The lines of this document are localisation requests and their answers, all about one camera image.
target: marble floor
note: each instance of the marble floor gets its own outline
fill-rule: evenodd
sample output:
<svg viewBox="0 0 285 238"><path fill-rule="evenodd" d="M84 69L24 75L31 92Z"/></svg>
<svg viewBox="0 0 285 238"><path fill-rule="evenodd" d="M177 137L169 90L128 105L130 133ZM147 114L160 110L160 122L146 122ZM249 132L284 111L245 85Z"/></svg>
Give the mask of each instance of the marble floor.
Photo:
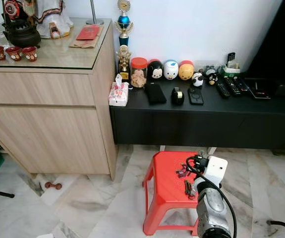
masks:
<svg viewBox="0 0 285 238"><path fill-rule="evenodd" d="M204 147L167 146L166 151L207 151ZM45 175L35 179L8 156L0 168L0 238L142 238L145 197L141 186L158 146L120 145L115 180L107 175ZM218 148L228 160L223 191L236 213L239 238L285 238L285 228L269 227L268 219L285 222L285 155L270 150ZM46 189L48 181L61 190ZM150 199L152 181L149 182ZM230 230L231 216L228 213ZM162 225L193 225L195 209L174 209ZM191 237L188 231L157 231L154 237Z"/></svg>

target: trophy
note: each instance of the trophy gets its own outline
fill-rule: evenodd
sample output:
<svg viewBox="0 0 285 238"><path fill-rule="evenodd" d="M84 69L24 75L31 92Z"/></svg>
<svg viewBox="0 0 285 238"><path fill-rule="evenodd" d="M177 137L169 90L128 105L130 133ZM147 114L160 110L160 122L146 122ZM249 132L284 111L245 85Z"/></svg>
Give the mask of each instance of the trophy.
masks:
<svg viewBox="0 0 285 238"><path fill-rule="evenodd" d="M128 33L132 31L133 23L130 22L127 16L127 11L130 10L130 2L128 0L118 0L118 8L122 12L118 21L114 23L115 28L119 31L119 43L120 45L128 46L129 36Z"/></svg>
<svg viewBox="0 0 285 238"><path fill-rule="evenodd" d="M122 76L124 81L130 81L130 67L129 60L131 53L128 51L128 46L122 45L119 47L119 52L116 52L119 58L119 74Z"/></svg>

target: red plastic stool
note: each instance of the red plastic stool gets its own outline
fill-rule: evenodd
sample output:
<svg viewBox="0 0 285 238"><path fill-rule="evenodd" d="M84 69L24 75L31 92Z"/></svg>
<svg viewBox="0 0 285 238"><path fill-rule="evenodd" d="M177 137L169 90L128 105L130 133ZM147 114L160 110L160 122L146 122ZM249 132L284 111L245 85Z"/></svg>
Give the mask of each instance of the red plastic stool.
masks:
<svg viewBox="0 0 285 238"><path fill-rule="evenodd" d="M156 230L189 230L193 236L197 236L197 223L191 226L159 226L163 216L172 208L196 208L197 197L190 200L185 194L185 183L187 179L194 182L195 174L179 178L175 171L181 170L181 164L185 164L187 158L196 155L196 152L171 152L163 151L155 154L152 158L147 174L143 181L146 192L146 218L143 224L143 232L152 236ZM154 196L148 210L148 188L147 181L154 177Z"/></svg>

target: blue trophy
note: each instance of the blue trophy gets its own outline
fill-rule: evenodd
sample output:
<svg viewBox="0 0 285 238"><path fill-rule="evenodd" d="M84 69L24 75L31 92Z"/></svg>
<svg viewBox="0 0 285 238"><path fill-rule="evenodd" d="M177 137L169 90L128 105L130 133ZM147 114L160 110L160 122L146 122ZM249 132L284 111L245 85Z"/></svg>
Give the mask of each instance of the blue trophy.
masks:
<svg viewBox="0 0 285 238"><path fill-rule="evenodd" d="M119 31L119 43L120 45L128 46L129 36L128 33L133 29L133 23L130 22L127 16L127 11L130 10L130 2L128 0L118 0L118 8L122 12L118 21L114 23L115 28Z"/></svg>

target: cabinet drawer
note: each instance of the cabinet drawer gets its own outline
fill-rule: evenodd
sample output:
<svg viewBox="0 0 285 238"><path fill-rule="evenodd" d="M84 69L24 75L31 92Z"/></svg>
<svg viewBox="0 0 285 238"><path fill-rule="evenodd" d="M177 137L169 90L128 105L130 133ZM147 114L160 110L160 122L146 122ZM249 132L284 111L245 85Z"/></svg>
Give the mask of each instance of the cabinet drawer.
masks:
<svg viewBox="0 0 285 238"><path fill-rule="evenodd" d="M0 104L94 106L87 74L0 72Z"/></svg>
<svg viewBox="0 0 285 238"><path fill-rule="evenodd" d="M94 108L0 106L0 141L30 173L110 173Z"/></svg>

